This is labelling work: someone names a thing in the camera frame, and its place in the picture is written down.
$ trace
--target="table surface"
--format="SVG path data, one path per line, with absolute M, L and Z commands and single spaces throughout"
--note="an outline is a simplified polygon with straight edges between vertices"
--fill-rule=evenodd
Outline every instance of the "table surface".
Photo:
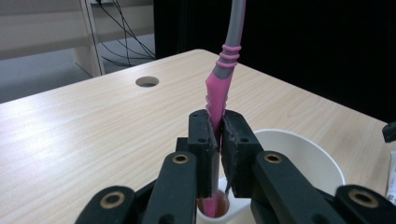
M 197 49 L 0 105 L 0 223 L 72 223 L 99 190 L 155 179 L 177 138 L 188 135 L 188 115 L 205 108 L 217 59 Z M 140 77 L 160 83 L 142 88 Z M 348 184 L 385 193 L 396 144 L 384 143 L 383 121 L 242 64 L 227 108 L 253 131 L 314 141 Z

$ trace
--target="gray floor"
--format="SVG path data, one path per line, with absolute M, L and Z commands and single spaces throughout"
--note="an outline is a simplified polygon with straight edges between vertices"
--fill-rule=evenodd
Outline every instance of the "gray floor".
M 154 35 L 138 37 L 145 46 L 155 52 Z M 118 41 L 104 43 L 111 51 L 126 56 L 126 48 Z M 133 39 L 128 39 L 128 47 L 147 55 L 140 45 Z M 127 65 L 126 58 L 115 55 L 101 45 L 102 55 L 112 61 Z M 129 51 L 129 57 L 141 58 L 141 55 Z M 132 65 L 150 62 L 148 59 L 131 59 Z M 103 60 L 107 74 L 127 68 Z M 16 100 L 25 96 L 49 91 L 72 83 L 92 78 L 73 58 L 71 49 L 63 49 L 48 53 L 20 57 L 0 61 L 0 104 Z

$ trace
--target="dark background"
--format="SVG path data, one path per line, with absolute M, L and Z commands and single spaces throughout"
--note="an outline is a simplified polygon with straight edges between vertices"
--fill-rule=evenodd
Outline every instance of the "dark background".
M 220 53 L 231 0 L 154 0 L 158 58 Z M 396 1 L 247 0 L 239 62 L 385 122 L 396 120 Z

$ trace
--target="white cup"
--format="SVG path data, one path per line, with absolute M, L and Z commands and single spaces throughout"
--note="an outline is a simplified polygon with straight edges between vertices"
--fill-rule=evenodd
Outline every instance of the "white cup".
M 339 186 L 345 185 L 340 167 L 314 142 L 298 134 L 277 129 L 262 129 L 255 134 L 264 150 L 287 156 L 315 188 L 334 195 Z M 226 179 L 222 178 L 219 189 L 224 190 L 226 184 Z M 206 217 L 197 209 L 196 223 L 255 223 L 250 211 L 250 199 L 235 199 L 231 190 L 228 199 L 230 209 L 224 216 Z

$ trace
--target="cup rim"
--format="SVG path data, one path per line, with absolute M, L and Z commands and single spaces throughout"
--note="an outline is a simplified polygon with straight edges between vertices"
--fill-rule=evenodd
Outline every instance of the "cup rim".
M 327 158 L 330 159 L 330 161 L 332 162 L 332 164 L 334 164 L 335 168 L 338 171 L 338 174 L 341 176 L 341 180 L 342 180 L 342 185 L 345 185 L 347 182 L 345 180 L 344 174 L 340 168 L 340 166 L 338 165 L 338 163 L 332 158 L 332 156 L 326 151 L 324 150 L 320 145 L 316 144 L 315 142 L 309 140 L 308 138 L 305 138 L 302 135 L 299 135 L 297 133 L 293 133 L 287 130 L 282 130 L 282 129 L 259 129 L 257 131 L 254 131 L 254 134 L 256 135 L 257 133 L 265 133 L 265 132 L 274 132 L 274 133 L 286 133 L 289 135 L 293 135 L 296 136 L 298 138 L 301 138 L 303 140 L 305 140 L 307 143 L 313 145 L 314 147 L 318 148 L 324 155 L 327 156 Z

